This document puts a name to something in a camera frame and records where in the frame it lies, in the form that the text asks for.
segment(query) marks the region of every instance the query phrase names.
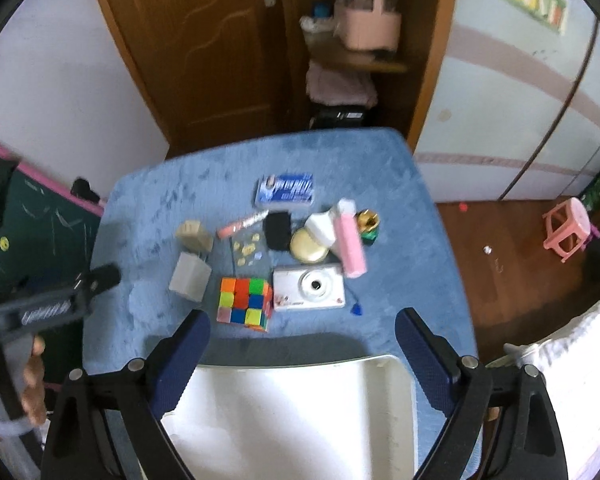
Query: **hand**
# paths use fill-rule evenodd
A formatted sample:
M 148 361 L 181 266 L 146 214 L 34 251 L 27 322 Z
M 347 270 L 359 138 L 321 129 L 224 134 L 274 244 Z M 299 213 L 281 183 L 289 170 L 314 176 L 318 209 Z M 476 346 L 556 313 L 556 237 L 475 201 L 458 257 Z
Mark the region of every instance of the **hand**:
M 34 426 L 41 426 L 46 420 L 45 385 L 42 381 L 45 367 L 40 357 L 44 351 L 44 340 L 40 336 L 36 336 L 31 349 L 31 358 L 23 373 L 27 386 L 22 393 L 22 409 Z

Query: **pink stool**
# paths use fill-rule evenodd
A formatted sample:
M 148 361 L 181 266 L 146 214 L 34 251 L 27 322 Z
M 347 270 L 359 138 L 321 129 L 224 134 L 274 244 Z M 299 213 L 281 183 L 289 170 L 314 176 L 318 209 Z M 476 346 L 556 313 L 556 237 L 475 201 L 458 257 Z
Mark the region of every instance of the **pink stool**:
M 562 262 L 566 262 L 569 257 L 583 246 L 591 234 L 591 224 L 587 210 L 582 202 L 577 198 L 570 198 L 548 213 L 542 215 L 546 224 L 546 240 L 542 244 L 545 249 L 553 249 L 562 256 Z M 552 219 L 560 221 L 560 227 L 554 230 Z M 560 243 L 568 240 L 571 235 L 575 235 L 578 241 L 569 250 L 565 251 L 560 247 Z

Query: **blue fuzzy tablecloth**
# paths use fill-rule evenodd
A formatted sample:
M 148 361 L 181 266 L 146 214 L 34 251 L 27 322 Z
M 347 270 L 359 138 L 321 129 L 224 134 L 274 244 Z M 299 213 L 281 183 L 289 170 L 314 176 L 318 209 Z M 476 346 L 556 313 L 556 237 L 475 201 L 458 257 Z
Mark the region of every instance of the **blue fuzzy tablecloth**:
M 173 234 L 186 219 L 214 232 L 253 212 L 256 181 L 264 174 L 313 173 L 315 203 L 323 211 L 340 198 L 377 211 L 380 235 L 366 248 L 368 273 L 348 280 L 363 315 L 349 307 L 279 312 L 261 334 L 212 322 L 203 363 L 237 366 L 314 364 L 394 354 L 407 364 L 394 337 L 396 313 L 415 307 L 435 334 L 460 355 L 477 354 L 474 329 L 458 269 L 437 209 L 395 130 L 325 130 L 267 137 L 183 156 L 123 177 L 100 224 L 92 266 L 116 262 L 122 283 L 97 297 L 84 324 L 84 367 L 90 374 L 146 357 L 197 305 L 168 291 L 182 248 Z M 302 213 L 298 219 L 305 218 Z M 273 264 L 291 264 L 271 253 Z M 202 306 L 216 318 L 221 276 L 232 274 L 227 240 L 214 243 L 213 269 Z M 422 463 L 444 417 L 416 392 L 418 458 Z M 465 476 L 477 469 L 479 446 Z

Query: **shelf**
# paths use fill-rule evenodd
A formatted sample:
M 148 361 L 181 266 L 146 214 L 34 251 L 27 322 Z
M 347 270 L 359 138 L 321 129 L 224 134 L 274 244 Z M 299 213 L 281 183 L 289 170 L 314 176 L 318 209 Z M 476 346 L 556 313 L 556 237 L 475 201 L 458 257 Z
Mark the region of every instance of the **shelf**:
M 304 33 L 304 42 L 311 58 L 330 70 L 357 70 L 359 72 L 382 72 L 401 74 L 409 66 L 400 61 L 377 60 L 370 52 L 347 50 L 331 32 Z

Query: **blue box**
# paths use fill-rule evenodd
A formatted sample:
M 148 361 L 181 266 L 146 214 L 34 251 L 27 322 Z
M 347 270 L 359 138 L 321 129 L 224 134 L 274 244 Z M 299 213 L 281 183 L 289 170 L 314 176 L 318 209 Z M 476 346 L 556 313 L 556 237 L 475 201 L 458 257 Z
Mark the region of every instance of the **blue box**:
M 309 207 L 314 203 L 314 176 L 311 173 L 264 176 L 258 184 L 255 202 L 271 211 Z

